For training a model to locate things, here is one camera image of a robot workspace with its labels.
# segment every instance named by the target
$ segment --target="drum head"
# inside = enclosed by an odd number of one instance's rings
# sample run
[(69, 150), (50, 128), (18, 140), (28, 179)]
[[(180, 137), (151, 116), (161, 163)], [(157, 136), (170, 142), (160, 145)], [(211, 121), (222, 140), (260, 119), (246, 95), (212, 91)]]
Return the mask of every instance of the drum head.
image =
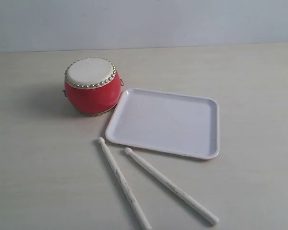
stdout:
[(90, 57), (73, 63), (67, 70), (70, 82), (79, 85), (94, 85), (108, 81), (113, 74), (114, 67), (104, 59)]

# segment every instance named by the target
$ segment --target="tray rim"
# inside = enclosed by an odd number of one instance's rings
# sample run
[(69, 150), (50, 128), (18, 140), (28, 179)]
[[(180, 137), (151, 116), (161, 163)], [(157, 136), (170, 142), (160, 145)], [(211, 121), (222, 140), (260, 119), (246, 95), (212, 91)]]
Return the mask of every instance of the tray rim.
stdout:
[[(214, 154), (210, 155), (210, 156), (203, 156), (201, 154), (196, 154), (196, 155), (189, 155), (189, 154), (181, 154), (181, 153), (176, 153), (175, 151), (168, 151), (166, 149), (161, 149), (161, 148), (148, 148), (148, 147), (143, 147), (137, 144), (132, 144), (130, 145), (130, 143), (125, 143), (125, 142), (119, 142), (116, 141), (115, 139), (112, 139), (109, 135), (109, 128), (111, 127), (111, 124), (114, 120), (115, 114), (118, 110), (120, 110), (120, 104), (122, 102), (122, 98), (127, 96), (127, 91), (134, 91), (134, 90), (139, 90), (139, 91), (145, 91), (145, 92), (153, 92), (153, 93), (161, 93), (161, 94), (166, 94), (166, 95), (174, 95), (174, 96), (184, 96), (184, 97), (191, 97), (191, 98), (199, 98), (199, 99), (206, 99), (209, 100), (211, 102), (213, 102), (216, 105), (216, 151), (214, 152)], [(210, 160), (215, 158), (219, 152), (220, 152), (220, 112), (219, 112), (219, 104), (216, 100), (209, 98), (209, 97), (202, 97), (202, 96), (193, 96), (193, 95), (188, 95), (188, 94), (181, 94), (181, 93), (173, 93), (173, 92), (163, 92), (163, 91), (157, 91), (157, 90), (150, 90), (150, 89), (142, 89), (142, 88), (128, 88), (126, 90), (124, 90), (121, 95), (120, 95), (120, 99), (114, 109), (114, 112), (111, 116), (111, 119), (109, 120), (109, 123), (107, 125), (106, 131), (105, 131), (105, 135), (108, 141), (115, 143), (115, 144), (119, 144), (119, 145), (124, 145), (124, 146), (130, 146), (130, 147), (135, 147), (135, 148), (139, 148), (139, 149), (143, 149), (143, 150), (152, 150), (152, 151), (157, 151), (157, 152), (161, 152), (161, 153), (168, 153), (168, 154), (172, 154), (172, 155), (176, 155), (176, 156), (183, 156), (183, 157), (190, 157), (190, 158), (195, 158), (195, 159), (201, 159), (201, 160)]]

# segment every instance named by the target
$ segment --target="square tray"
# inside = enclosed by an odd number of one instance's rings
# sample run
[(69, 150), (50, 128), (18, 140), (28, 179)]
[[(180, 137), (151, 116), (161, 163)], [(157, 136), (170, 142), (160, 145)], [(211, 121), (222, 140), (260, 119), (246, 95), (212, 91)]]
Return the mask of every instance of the square tray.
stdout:
[(127, 89), (106, 137), (117, 144), (208, 160), (219, 153), (219, 105), (204, 97)]

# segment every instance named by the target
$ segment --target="drum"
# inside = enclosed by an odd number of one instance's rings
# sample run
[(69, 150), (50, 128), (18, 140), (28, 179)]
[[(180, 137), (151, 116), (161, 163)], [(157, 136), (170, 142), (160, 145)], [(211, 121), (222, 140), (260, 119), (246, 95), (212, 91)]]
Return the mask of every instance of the drum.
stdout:
[(114, 64), (102, 58), (84, 58), (65, 71), (65, 95), (85, 115), (99, 115), (113, 108), (123, 85)]

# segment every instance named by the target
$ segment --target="white drumstick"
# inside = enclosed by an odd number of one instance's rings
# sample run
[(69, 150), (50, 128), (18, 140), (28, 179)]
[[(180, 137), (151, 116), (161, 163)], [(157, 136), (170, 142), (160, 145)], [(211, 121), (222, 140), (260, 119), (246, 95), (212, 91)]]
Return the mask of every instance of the white drumstick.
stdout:
[(142, 211), (139, 203), (137, 202), (137, 200), (135, 199), (135, 196), (133, 195), (131, 189), (129, 188), (127, 181), (125, 180), (119, 166), (116, 164), (114, 157), (112, 155), (112, 153), (110, 152), (109, 148), (107, 147), (107, 145), (105, 144), (105, 140), (100, 137), (98, 138), (98, 142), (101, 145), (101, 148), (118, 180), (118, 182), (120, 183), (121, 188), (124, 191), (124, 194), (126, 195), (129, 204), (131, 205), (135, 215), (137, 216), (141, 226), (143, 227), (144, 230), (150, 230), (152, 229), (152, 227), (150, 226), (146, 216), (144, 215), (144, 212)]
[(171, 190), (175, 195), (180, 197), (184, 202), (186, 202), (190, 207), (192, 207), (195, 211), (201, 214), (206, 220), (208, 220), (212, 225), (216, 225), (219, 222), (218, 217), (213, 215), (208, 209), (194, 200), (191, 196), (183, 192), (180, 188), (178, 188), (175, 184), (173, 184), (166, 176), (160, 173), (157, 169), (155, 169), (152, 165), (150, 165), (147, 161), (145, 161), (142, 157), (135, 154), (132, 149), (125, 148), (125, 152), (130, 155), (139, 165), (145, 168), (150, 174), (152, 174), (155, 178), (157, 178), (162, 184), (164, 184), (169, 190)]

